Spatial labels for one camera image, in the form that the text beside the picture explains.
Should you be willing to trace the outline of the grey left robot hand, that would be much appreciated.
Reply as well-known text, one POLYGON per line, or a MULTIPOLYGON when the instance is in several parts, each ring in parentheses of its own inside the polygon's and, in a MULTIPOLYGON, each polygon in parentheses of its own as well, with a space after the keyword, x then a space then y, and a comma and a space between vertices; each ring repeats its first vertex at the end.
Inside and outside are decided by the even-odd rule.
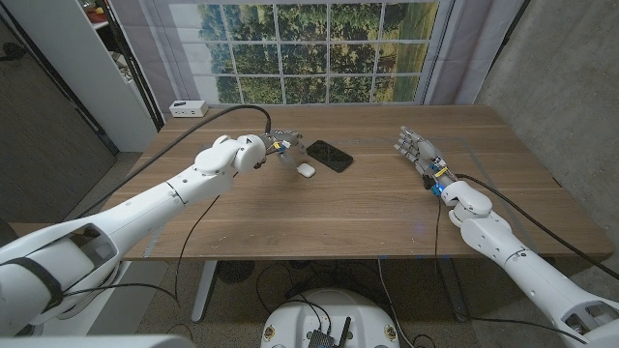
POLYGON ((275 155, 287 168, 296 169, 304 159, 306 146, 296 130, 270 130, 259 135, 266 155, 275 155))

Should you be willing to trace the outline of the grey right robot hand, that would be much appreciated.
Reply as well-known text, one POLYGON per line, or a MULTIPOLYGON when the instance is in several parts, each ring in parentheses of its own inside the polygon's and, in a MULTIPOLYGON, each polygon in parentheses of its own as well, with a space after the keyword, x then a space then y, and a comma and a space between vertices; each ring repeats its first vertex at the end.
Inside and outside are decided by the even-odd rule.
POLYGON ((424 188, 434 195, 440 196, 448 185, 457 181, 440 150, 408 127, 400 128, 399 139, 394 147, 414 164, 422 176, 424 188))

